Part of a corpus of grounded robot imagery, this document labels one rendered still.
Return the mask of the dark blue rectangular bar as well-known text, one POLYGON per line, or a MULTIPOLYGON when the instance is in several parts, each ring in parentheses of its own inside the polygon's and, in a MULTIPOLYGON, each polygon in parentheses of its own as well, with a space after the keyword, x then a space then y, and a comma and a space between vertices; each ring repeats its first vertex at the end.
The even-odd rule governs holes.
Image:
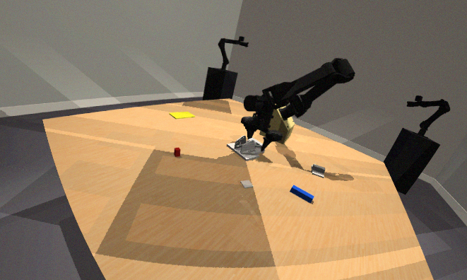
POLYGON ((313 195, 300 189, 299 187, 296 187, 295 185, 292 186, 290 192, 292 192, 294 195, 297 195, 299 198, 302 198, 303 200, 307 201, 308 203, 312 203, 312 200, 314 199, 313 195))

